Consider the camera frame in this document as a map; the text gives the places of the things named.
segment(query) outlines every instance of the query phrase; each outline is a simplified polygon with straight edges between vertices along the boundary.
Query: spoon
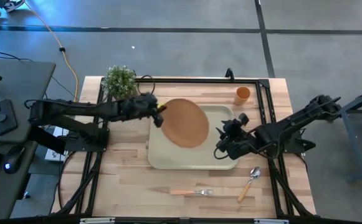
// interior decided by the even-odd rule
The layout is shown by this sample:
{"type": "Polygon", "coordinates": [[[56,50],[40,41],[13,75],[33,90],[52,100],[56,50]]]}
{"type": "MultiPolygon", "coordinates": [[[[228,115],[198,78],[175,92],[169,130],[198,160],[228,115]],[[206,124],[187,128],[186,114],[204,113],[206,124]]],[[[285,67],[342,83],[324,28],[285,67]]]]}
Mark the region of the spoon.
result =
{"type": "Polygon", "coordinates": [[[248,183],[245,185],[245,187],[243,188],[241,194],[239,195],[239,198],[237,198],[237,202],[242,203],[244,196],[247,194],[247,191],[250,188],[250,184],[254,179],[257,179],[259,176],[261,175],[261,169],[260,167],[255,167],[254,169],[252,169],[250,171],[250,180],[248,181],[248,183]]]}

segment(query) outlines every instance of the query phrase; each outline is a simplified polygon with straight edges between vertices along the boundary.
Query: orange cup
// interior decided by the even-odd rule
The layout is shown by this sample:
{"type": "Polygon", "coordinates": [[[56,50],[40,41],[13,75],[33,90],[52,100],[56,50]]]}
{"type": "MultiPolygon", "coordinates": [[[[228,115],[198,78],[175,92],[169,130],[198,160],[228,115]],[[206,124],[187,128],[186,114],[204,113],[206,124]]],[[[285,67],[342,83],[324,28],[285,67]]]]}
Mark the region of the orange cup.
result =
{"type": "Polygon", "coordinates": [[[236,90],[234,104],[237,106],[245,103],[250,97],[250,90],[247,87],[239,87],[236,90]]]}

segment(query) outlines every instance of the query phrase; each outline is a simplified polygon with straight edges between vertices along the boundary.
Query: green plant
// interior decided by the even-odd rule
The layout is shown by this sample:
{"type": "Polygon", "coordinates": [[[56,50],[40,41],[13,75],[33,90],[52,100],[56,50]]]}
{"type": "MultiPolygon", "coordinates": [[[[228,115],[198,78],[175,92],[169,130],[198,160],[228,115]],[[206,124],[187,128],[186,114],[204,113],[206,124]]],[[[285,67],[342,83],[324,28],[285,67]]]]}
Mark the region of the green plant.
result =
{"type": "Polygon", "coordinates": [[[123,100],[136,95],[135,71],[125,65],[114,65],[108,68],[103,81],[103,89],[117,100],[123,100]]]}

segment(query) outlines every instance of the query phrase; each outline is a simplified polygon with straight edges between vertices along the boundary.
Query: fork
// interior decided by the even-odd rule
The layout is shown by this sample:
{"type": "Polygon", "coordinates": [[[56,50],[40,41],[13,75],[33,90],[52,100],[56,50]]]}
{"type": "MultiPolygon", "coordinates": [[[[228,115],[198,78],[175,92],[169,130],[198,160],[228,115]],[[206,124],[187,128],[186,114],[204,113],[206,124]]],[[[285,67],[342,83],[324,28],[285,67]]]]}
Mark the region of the fork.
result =
{"type": "Polygon", "coordinates": [[[172,190],[170,192],[171,195],[192,195],[192,194],[199,194],[199,195],[211,195],[212,190],[172,190]]]}

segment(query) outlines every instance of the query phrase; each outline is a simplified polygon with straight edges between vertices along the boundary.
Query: orange plate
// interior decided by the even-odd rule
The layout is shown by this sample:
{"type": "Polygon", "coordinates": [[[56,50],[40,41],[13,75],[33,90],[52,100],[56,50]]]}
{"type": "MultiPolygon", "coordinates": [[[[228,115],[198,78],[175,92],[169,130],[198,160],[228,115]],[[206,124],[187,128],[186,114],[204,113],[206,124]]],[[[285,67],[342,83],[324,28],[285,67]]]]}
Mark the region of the orange plate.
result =
{"type": "Polygon", "coordinates": [[[204,111],[185,99],[173,99],[162,112],[164,135],[179,147],[200,146],[208,137],[209,123],[204,111]]]}

